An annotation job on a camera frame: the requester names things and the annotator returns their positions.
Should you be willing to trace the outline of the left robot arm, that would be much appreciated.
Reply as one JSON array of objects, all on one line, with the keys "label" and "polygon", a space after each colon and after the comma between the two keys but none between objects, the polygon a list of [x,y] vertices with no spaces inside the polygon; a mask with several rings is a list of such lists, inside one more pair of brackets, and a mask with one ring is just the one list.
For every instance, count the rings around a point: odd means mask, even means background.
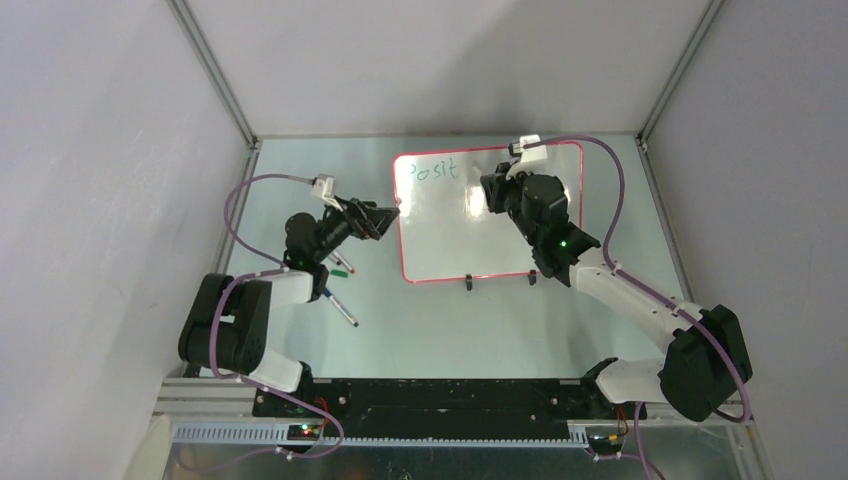
[{"label": "left robot arm", "polygon": [[329,278],[325,260],[349,238],[381,239],[399,214],[396,207],[351,198],[326,207],[321,218],[306,212],[292,215],[284,227],[280,268],[203,277],[178,340],[179,357],[278,390],[277,402],[290,415],[308,414],[316,390],[301,380],[304,363],[268,350],[270,313],[324,297]]}]

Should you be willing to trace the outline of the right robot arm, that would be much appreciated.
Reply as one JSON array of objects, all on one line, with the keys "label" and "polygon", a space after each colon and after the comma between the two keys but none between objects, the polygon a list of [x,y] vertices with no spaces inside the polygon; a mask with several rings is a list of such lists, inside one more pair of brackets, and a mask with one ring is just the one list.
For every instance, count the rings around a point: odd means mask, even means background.
[{"label": "right robot arm", "polygon": [[508,163],[480,179],[486,204],[505,213],[528,243],[537,273],[587,294],[632,321],[663,358],[612,358],[584,376],[585,411],[606,418],[621,404],[664,403],[700,422],[738,395],[751,415],[745,384],[753,368],[737,315],[723,305],[705,309],[675,300],[627,273],[594,237],[573,223],[555,176],[508,173]]}]

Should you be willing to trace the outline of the pink framed whiteboard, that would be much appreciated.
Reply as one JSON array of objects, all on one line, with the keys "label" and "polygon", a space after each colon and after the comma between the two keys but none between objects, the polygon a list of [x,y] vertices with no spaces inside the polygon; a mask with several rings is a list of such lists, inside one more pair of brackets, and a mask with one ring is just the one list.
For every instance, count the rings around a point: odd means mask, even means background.
[{"label": "pink framed whiteboard", "polygon": [[410,284],[527,276],[531,248],[507,214],[488,211],[480,178],[510,158],[506,145],[398,155],[392,163],[401,274]]}]

